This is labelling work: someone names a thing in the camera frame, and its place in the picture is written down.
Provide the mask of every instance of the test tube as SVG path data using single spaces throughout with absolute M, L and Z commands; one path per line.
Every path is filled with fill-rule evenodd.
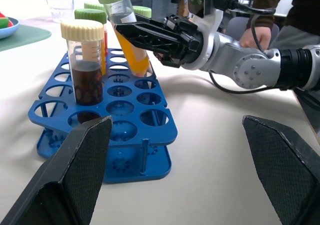
M 103 100 L 102 55 L 104 26 L 92 20 L 75 19 L 61 23 L 66 39 L 75 102 L 93 106 Z M 80 124 L 99 115 L 92 112 L 77 115 Z
M 99 9 L 82 8 L 74 11 L 75 19 L 93 20 L 103 24 L 104 29 L 104 42 L 102 43 L 101 56 L 102 56 L 102 76 L 106 75 L 106 57 L 108 56 L 107 44 L 107 14 L 105 11 Z
M 104 5 L 112 25 L 136 22 L 136 16 L 130 0 L 99 0 Z M 124 56 L 131 72 L 137 77 L 144 77 L 150 66 L 146 50 L 133 46 L 115 30 Z
M 92 2 L 85 2 L 85 3 L 84 3 L 84 8 L 85 8 L 85 9 L 98 9 L 98 10 L 104 11 L 104 12 L 105 12 L 105 19 L 106 19 L 106 20 L 108 19 L 108 15 L 107 15 L 106 9 L 105 9 L 105 7 L 104 7 L 102 4 L 92 3 Z M 107 56 L 108 56 L 107 23 L 105 23 L 105 24 L 103 25 L 103 28 L 104 28 L 105 57 L 107 57 Z
M 150 7 L 146 7 L 146 6 L 132 6 L 133 7 L 133 11 L 135 14 L 139 14 L 141 16 L 144 16 L 148 19 L 151 19 L 152 17 L 152 9 Z M 149 72 L 149 74 L 152 74 L 152 67 L 149 64 L 149 67 L 147 69 L 147 72 Z

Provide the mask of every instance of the bowl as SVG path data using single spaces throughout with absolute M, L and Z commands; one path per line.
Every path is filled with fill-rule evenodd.
M 7 38 L 7 37 L 11 36 L 19 28 L 20 22 L 17 19 L 12 18 L 12 17 L 8 17 L 8 18 L 13 23 L 13 26 L 6 27 L 6 28 L 1 28 L 0 29 L 0 39 L 4 39 L 4 38 Z

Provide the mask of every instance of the test tube rack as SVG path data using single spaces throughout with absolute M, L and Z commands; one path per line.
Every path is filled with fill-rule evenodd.
M 37 152 L 46 159 L 51 157 L 79 125 L 77 114 L 112 116 L 103 181 L 164 178 L 171 170 L 167 145 L 174 142 L 178 131 L 153 68 L 146 77 L 134 76 L 120 49 L 109 48 L 106 62 L 103 101 L 81 106 L 75 102 L 68 54 L 63 56 L 28 112 L 31 122 L 44 127 Z

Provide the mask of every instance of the dark sweater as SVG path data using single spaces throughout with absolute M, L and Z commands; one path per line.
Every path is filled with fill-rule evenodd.
M 257 9 L 276 8 L 280 0 L 254 0 L 253 7 Z M 320 0 L 293 0 L 285 25 L 291 25 L 310 34 L 320 36 Z M 272 28 L 273 16 L 260 16 L 256 27 Z

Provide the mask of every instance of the tube with orange liquid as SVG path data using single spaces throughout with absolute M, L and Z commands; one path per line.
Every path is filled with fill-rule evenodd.
M 108 14 L 112 25 L 136 22 L 136 16 L 130 0 L 99 0 Z M 115 30 L 124 56 L 131 72 L 137 77 L 144 77 L 150 66 L 146 50 L 133 46 Z

